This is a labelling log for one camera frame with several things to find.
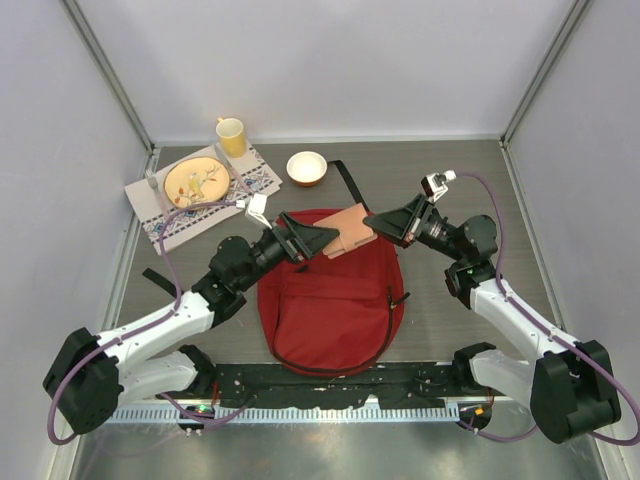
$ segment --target yellow plate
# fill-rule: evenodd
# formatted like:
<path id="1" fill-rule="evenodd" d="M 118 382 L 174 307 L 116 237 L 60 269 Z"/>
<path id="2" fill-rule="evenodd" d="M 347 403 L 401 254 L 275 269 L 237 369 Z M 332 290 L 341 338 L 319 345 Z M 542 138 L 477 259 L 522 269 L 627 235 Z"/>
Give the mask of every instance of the yellow plate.
<path id="1" fill-rule="evenodd" d="M 180 162 L 164 180 L 164 191 L 178 208 L 220 200 L 230 186 L 229 172 L 213 157 L 196 157 Z"/>

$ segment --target red backpack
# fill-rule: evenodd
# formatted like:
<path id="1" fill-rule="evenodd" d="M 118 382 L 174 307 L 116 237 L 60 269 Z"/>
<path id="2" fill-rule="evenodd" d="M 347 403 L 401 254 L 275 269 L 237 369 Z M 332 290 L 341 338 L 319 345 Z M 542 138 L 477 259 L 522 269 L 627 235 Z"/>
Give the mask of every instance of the red backpack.
<path id="1" fill-rule="evenodd" d="M 356 203 L 366 203 L 345 165 L 338 167 Z M 336 209 L 289 212 L 313 224 Z M 281 263 L 258 282 L 258 310 L 272 355 L 301 374 L 353 375 L 389 347 L 404 314 L 395 247 L 378 237 L 333 260 L 317 255 Z"/>

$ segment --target wall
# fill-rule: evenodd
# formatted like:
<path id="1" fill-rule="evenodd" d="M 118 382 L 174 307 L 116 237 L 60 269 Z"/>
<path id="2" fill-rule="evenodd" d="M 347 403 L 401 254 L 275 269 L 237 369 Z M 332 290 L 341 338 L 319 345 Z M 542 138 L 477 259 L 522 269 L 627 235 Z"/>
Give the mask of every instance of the wall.
<path id="1" fill-rule="evenodd" d="M 154 140 L 498 136 L 572 0 L 81 0 Z"/>
<path id="2" fill-rule="evenodd" d="M 95 331 L 145 155 L 58 2 L 0 15 L 2 478 L 43 480 L 55 449 L 42 380 Z"/>
<path id="3" fill-rule="evenodd" d="M 513 152 L 568 326 L 640 400 L 639 16 L 635 0 L 593 2 Z M 635 434 L 626 406 L 615 430 Z M 640 478 L 640 448 L 623 454 Z"/>

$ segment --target wood grain surface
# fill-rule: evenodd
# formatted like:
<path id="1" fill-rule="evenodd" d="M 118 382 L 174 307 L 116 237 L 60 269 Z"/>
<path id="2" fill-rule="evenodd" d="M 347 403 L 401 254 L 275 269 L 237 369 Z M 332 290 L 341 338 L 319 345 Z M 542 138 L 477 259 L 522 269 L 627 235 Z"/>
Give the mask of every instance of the wood grain surface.
<path id="1" fill-rule="evenodd" d="M 285 172 L 289 157 L 312 150 L 327 160 L 342 159 L 358 183 L 369 207 L 382 212 L 401 207 L 419 191 L 427 173 L 448 169 L 481 173 L 496 191 L 507 232 L 504 275 L 516 291 L 542 315 L 552 319 L 540 272 L 513 187 L 497 141 L 374 142 L 295 145 L 256 145 L 269 165 L 283 179 L 282 189 L 269 197 L 267 217 L 283 210 L 345 208 L 353 204 L 339 173 L 329 167 L 323 181 L 313 188 L 296 186 Z M 196 147 L 163 148 L 159 168 L 197 150 Z M 454 223 L 477 214 L 495 218 L 483 187 L 472 179 L 456 180 L 438 208 Z M 257 226 L 236 215 L 171 252 L 171 261 L 183 288 L 190 288 L 206 271 L 218 243 L 228 235 L 251 241 L 260 236 Z M 461 347 L 488 341 L 507 355 L 520 357 L 515 348 L 487 321 L 452 298 L 444 284 L 444 270 L 451 261 L 416 244 L 399 251 L 407 300 L 402 326 L 385 361 L 450 360 Z M 163 275 L 167 269 L 148 238 L 141 234 L 125 293 L 119 324 L 138 319 L 166 305 L 171 298 L 141 276 L 151 267 Z M 247 305 L 221 326 L 180 342 L 192 343 L 217 362 L 273 362 L 260 326 L 255 289 L 246 294 Z"/>

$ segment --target bowl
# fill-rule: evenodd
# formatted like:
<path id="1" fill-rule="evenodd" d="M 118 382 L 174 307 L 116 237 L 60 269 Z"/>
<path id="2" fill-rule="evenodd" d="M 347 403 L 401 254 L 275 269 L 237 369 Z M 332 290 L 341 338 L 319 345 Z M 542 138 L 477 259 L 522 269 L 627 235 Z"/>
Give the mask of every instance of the bowl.
<path id="1" fill-rule="evenodd" d="M 287 162 L 287 174 L 302 187 L 313 187 L 327 173 L 327 161 L 316 152 L 298 152 Z"/>

